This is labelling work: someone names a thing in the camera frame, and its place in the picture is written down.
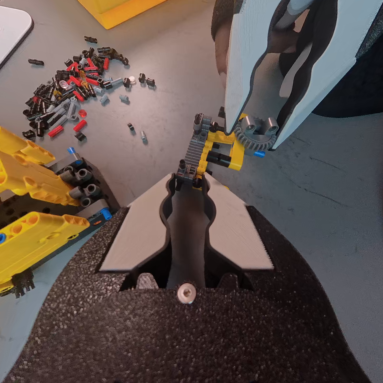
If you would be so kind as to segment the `person's right hand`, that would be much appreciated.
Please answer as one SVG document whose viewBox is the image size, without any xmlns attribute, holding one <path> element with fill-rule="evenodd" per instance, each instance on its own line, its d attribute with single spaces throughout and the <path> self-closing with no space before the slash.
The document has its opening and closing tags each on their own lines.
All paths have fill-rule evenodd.
<svg viewBox="0 0 383 383">
<path fill-rule="evenodd" d="M 224 23 L 219 27 L 214 40 L 216 67 L 224 89 L 226 88 L 230 34 L 231 22 Z M 295 52 L 298 37 L 299 33 L 294 30 L 273 30 L 271 34 L 271 46 L 268 49 L 268 53 L 280 54 L 283 52 Z"/>
</svg>

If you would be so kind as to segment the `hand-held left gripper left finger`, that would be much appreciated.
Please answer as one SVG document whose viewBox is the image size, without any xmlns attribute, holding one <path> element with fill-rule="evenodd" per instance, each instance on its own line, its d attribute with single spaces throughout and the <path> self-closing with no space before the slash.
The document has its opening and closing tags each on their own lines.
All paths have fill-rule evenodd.
<svg viewBox="0 0 383 383">
<path fill-rule="evenodd" d="M 122 288 L 133 288 L 143 273 L 166 288 L 172 264 L 168 218 L 172 213 L 175 174 L 169 173 L 127 207 L 122 223 L 99 263 L 100 273 L 125 275 Z"/>
</svg>

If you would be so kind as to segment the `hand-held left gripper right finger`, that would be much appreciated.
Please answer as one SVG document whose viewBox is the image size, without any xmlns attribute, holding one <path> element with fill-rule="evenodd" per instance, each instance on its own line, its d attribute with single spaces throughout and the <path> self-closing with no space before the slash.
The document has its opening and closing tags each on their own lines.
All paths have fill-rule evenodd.
<svg viewBox="0 0 383 383">
<path fill-rule="evenodd" d="M 217 288 L 224 275 L 234 275 L 239 286 L 250 288 L 250 274 L 275 267 L 249 213 L 249 206 L 212 175 L 202 179 L 208 224 L 204 240 L 207 288 Z"/>
</svg>

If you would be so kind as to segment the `pale rounded board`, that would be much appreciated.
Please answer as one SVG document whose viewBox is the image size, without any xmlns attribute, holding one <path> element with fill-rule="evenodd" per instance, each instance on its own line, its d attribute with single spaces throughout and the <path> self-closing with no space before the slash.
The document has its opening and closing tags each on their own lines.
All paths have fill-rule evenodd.
<svg viewBox="0 0 383 383">
<path fill-rule="evenodd" d="M 34 28 L 24 10 L 0 6 L 0 68 L 2 69 Z"/>
</svg>

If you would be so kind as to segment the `pile of small lego pins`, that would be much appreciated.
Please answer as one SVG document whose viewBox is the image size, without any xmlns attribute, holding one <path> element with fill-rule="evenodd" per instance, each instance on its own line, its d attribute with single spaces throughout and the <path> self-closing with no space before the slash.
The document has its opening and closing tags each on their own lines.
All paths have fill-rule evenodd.
<svg viewBox="0 0 383 383">
<path fill-rule="evenodd" d="M 75 123 L 75 138 L 82 142 L 87 138 L 82 130 L 87 125 L 87 112 L 79 105 L 89 99 L 99 100 L 102 106 L 110 102 L 108 94 L 123 86 L 130 90 L 137 82 L 150 89 L 156 87 L 154 79 L 140 73 L 134 76 L 116 78 L 107 77 L 112 60 L 129 67 L 129 60 L 116 49 L 109 46 L 95 48 L 98 40 L 84 36 L 91 46 L 64 62 L 65 69 L 59 69 L 45 84 L 37 86 L 32 97 L 26 101 L 23 115 L 30 129 L 22 132 L 23 138 L 35 141 L 36 138 L 55 138 L 64 130 L 67 122 Z"/>
</svg>

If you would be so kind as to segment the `yellow plastic storage bin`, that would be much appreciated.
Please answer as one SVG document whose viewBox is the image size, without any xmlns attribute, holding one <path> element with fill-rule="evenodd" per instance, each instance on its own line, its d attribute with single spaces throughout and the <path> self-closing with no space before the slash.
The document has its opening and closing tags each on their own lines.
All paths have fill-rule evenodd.
<svg viewBox="0 0 383 383">
<path fill-rule="evenodd" d="M 164 0 L 79 0 L 78 1 L 106 30 L 109 30 Z"/>
</svg>

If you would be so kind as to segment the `yellow lego beam with black pins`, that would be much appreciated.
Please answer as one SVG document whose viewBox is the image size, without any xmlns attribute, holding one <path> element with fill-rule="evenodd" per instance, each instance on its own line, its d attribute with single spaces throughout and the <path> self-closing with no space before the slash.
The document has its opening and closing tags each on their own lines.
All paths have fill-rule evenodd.
<svg viewBox="0 0 383 383">
<path fill-rule="evenodd" d="M 221 145 L 230 146 L 228 155 L 219 152 Z M 204 151 L 206 152 L 205 160 L 207 163 L 217 164 L 237 171 L 242 168 L 245 147 L 237 139 L 234 131 L 230 135 L 226 135 L 224 128 L 217 122 L 210 123 Z"/>
</svg>

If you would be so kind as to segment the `grey lego gear with blue pins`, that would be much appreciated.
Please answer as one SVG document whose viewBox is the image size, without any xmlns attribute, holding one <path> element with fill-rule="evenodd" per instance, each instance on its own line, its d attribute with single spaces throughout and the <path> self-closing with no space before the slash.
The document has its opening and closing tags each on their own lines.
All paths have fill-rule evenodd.
<svg viewBox="0 0 383 383">
<path fill-rule="evenodd" d="M 237 141 L 245 148 L 245 155 L 254 156 L 256 152 L 270 150 L 276 142 L 279 125 L 275 118 L 265 120 L 253 116 L 240 119 L 233 132 Z"/>
</svg>

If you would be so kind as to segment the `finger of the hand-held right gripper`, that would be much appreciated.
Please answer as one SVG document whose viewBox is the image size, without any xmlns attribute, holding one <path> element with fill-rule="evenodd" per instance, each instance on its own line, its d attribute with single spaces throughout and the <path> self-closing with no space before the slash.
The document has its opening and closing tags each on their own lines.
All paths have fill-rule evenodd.
<svg viewBox="0 0 383 383">
<path fill-rule="evenodd" d="M 313 112 L 345 74 L 355 65 L 360 47 L 382 10 L 382 1 L 318 1 L 301 30 L 307 38 L 287 73 L 280 95 L 289 97 L 277 117 L 279 131 L 275 151 Z"/>
<path fill-rule="evenodd" d="M 228 48 L 225 134 L 230 135 L 248 103 L 257 67 L 271 44 L 271 32 L 288 0 L 244 0 L 235 5 Z"/>
</svg>

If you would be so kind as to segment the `grey yellow lego rack assembly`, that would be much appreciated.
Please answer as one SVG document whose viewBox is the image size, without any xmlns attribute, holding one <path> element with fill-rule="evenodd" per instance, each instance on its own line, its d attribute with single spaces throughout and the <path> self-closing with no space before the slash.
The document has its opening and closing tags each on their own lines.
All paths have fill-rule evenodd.
<svg viewBox="0 0 383 383">
<path fill-rule="evenodd" d="M 202 186 L 202 176 L 207 170 L 208 163 L 229 167 L 231 157 L 214 152 L 219 149 L 219 143 L 214 138 L 208 138 L 209 133 L 223 132 L 223 128 L 212 118 L 198 113 L 193 121 L 193 135 L 183 159 L 179 162 L 176 173 L 175 190 L 180 191 L 183 185 L 199 189 Z"/>
</svg>

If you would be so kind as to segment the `large yellow black lego model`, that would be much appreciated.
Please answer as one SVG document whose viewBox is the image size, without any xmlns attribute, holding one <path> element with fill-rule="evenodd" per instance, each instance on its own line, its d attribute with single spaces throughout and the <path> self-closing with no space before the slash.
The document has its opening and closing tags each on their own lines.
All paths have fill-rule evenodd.
<svg viewBox="0 0 383 383">
<path fill-rule="evenodd" d="M 33 271 L 120 209 L 99 169 L 69 148 L 62 160 L 0 130 L 0 295 L 34 289 Z"/>
</svg>

